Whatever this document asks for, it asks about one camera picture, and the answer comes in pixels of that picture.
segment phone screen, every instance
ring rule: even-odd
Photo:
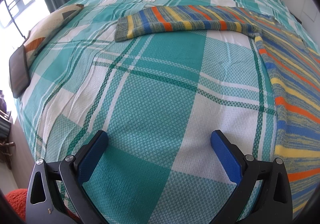
[[[24,45],[21,45],[11,55],[9,59],[9,73],[13,97],[18,98],[30,85],[30,76]]]

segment white square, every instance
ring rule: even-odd
[[[210,144],[221,130],[243,154],[252,154],[258,111],[220,105],[196,94],[188,125],[172,170],[231,183]]]

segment gray triangle on pillow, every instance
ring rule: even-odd
[[[62,17],[65,20],[66,18],[68,18],[71,14],[73,14],[76,10],[71,10],[71,11],[67,11],[62,13]]]

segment bedspread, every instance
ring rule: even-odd
[[[85,7],[39,54],[17,100],[34,158],[61,160],[103,129],[109,147],[84,188],[109,222],[209,223],[235,187],[210,146],[211,132],[220,129],[258,160],[274,157],[277,112],[255,42],[237,32],[198,30],[116,43],[117,19],[157,5],[239,6],[274,16],[317,46],[280,0],[71,3]],[[296,190],[295,214],[310,192]]]

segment wall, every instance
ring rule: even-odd
[[[320,13],[312,0],[283,0],[288,9],[302,21],[302,26],[320,46]]]
[[[0,189],[2,193],[6,195],[8,192],[17,188],[12,172],[5,163],[0,163]]]

